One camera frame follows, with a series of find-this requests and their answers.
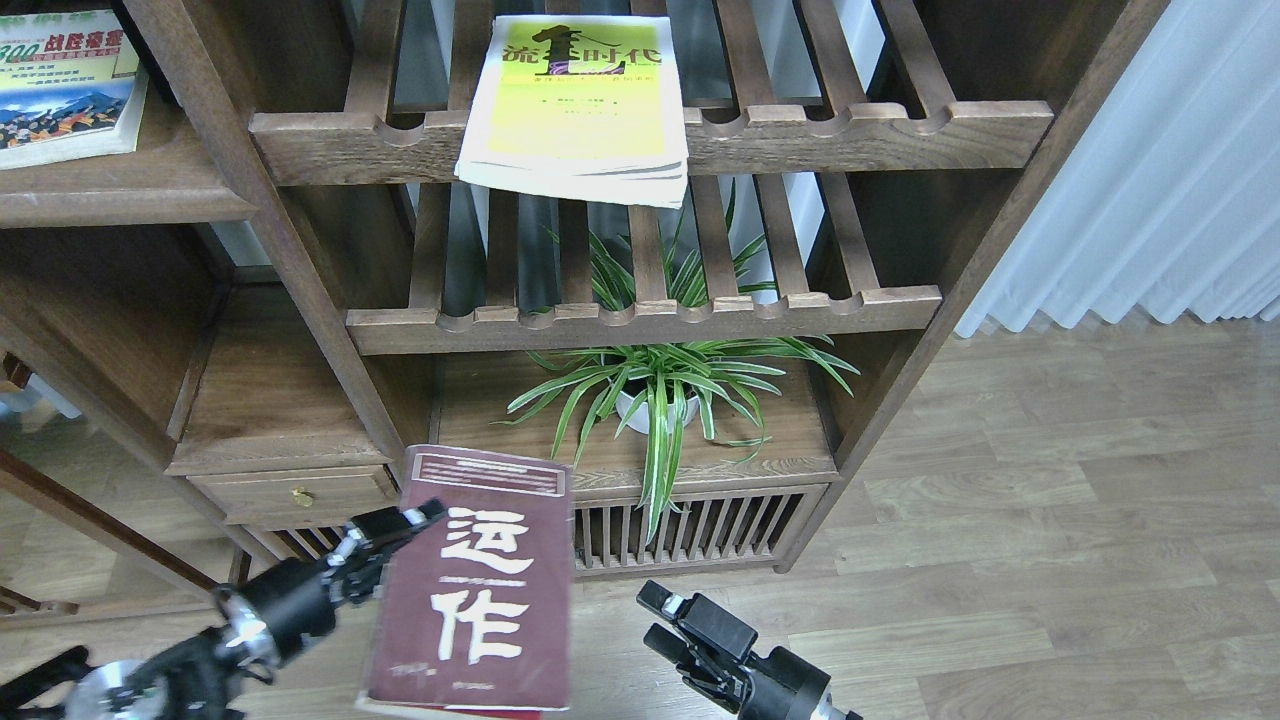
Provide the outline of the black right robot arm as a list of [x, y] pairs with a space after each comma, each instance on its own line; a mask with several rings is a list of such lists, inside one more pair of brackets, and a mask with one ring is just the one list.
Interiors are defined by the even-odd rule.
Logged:
[[755, 629], [704, 594], [690, 598], [649, 580], [637, 603], [668, 623], [655, 623], [644, 644], [667, 659], [684, 683], [737, 719], [859, 719], [837, 708], [831, 676], [777, 646], [753, 652]]

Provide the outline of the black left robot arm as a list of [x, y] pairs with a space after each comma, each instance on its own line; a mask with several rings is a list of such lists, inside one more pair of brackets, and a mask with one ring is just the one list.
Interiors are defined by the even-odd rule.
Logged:
[[216, 585], [224, 616], [145, 661], [93, 666], [72, 647], [3, 687], [5, 719], [238, 719], [242, 682], [274, 682], [337, 626], [337, 610], [379, 587], [390, 556], [445, 516], [431, 498], [349, 519], [339, 544], [314, 561], [287, 559], [242, 584]]

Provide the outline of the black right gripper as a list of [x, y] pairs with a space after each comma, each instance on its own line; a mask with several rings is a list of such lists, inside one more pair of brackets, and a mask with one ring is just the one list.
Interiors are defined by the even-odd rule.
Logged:
[[636, 601], [694, 641], [652, 624], [644, 644], [671, 661], [685, 685], [735, 717], [836, 717], [828, 673], [781, 646], [764, 659], [751, 652], [756, 630], [713, 600], [685, 598], [649, 580]]

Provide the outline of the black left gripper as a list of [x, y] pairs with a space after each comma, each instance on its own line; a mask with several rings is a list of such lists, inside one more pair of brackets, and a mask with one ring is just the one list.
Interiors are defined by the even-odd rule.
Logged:
[[212, 598], [227, 624], [214, 641], [215, 662], [284, 667], [334, 632], [338, 609], [369, 601], [390, 556], [445, 515], [439, 498], [361, 512], [348, 520], [344, 562], [287, 559], [243, 585], [218, 585]]

